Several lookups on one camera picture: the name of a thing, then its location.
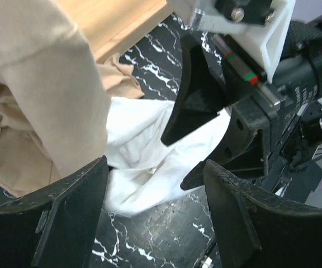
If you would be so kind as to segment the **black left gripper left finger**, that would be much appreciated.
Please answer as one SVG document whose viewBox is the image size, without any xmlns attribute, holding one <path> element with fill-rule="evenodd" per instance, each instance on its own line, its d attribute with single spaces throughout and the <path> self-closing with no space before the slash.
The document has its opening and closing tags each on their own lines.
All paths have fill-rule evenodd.
<svg viewBox="0 0 322 268">
<path fill-rule="evenodd" d="M 0 267 L 88 267 L 108 181 L 105 156 L 0 205 Z"/>
</svg>

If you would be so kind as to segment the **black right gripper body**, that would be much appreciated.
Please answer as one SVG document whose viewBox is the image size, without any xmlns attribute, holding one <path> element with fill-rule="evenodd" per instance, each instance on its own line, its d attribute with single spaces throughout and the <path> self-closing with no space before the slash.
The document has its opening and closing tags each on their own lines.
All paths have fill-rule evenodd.
<svg viewBox="0 0 322 268">
<path fill-rule="evenodd" d="M 267 101 L 267 173 L 232 172 L 241 179 L 275 192 L 281 184 L 300 176 L 312 163 L 322 143 L 322 110 L 318 103 L 318 81 L 312 63 L 302 56 L 283 60 L 274 83 L 231 37 L 215 35 L 223 53 L 222 70 L 231 105 L 245 97 Z"/>
</svg>

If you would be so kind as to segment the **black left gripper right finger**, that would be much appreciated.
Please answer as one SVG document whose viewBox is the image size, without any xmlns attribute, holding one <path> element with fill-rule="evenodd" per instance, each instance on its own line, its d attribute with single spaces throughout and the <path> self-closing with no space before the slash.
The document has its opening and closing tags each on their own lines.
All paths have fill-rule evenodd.
<svg viewBox="0 0 322 268">
<path fill-rule="evenodd" d="M 322 267 L 322 208 L 207 161 L 203 181 L 223 267 Z"/>
</svg>

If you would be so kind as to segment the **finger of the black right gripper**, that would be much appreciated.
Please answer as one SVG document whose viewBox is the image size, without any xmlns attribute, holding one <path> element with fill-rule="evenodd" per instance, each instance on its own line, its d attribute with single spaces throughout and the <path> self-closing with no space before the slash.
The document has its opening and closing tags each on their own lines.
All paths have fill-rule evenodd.
<svg viewBox="0 0 322 268">
<path fill-rule="evenodd" d="M 170 146 L 214 119 L 225 106 L 220 78 L 209 69 L 202 46 L 192 35 L 181 38 L 182 75 L 171 116 L 160 138 Z"/>
<path fill-rule="evenodd" d="M 231 105 L 228 128 L 205 160 L 212 160 L 232 172 L 267 173 L 267 101 L 245 97 Z"/>
</svg>

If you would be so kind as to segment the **white t shirt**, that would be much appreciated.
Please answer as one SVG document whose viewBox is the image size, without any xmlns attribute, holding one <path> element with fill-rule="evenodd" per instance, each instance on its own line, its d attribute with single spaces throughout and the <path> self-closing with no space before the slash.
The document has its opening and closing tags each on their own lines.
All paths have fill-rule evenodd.
<svg viewBox="0 0 322 268">
<path fill-rule="evenodd" d="M 173 106 L 169 100 L 111 99 L 105 155 L 113 169 L 104 202 L 107 211 L 134 216 L 189 193 L 180 188 L 182 180 L 221 141 L 230 117 L 223 109 L 166 147 L 160 137 Z"/>
</svg>

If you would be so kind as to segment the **beige t shirt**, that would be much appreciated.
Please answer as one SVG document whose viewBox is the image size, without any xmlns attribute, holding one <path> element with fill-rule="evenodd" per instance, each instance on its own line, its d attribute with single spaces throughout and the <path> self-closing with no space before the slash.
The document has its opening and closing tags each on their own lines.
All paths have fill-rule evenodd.
<svg viewBox="0 0 322 268">
<path fill-rule="evenodd" d="M 144 95 L 132 71 L 97 64 L 56 2 L 0 1 L 0 187 L 21 197 L 101 157 L 111 98 Z"/>
</svg>

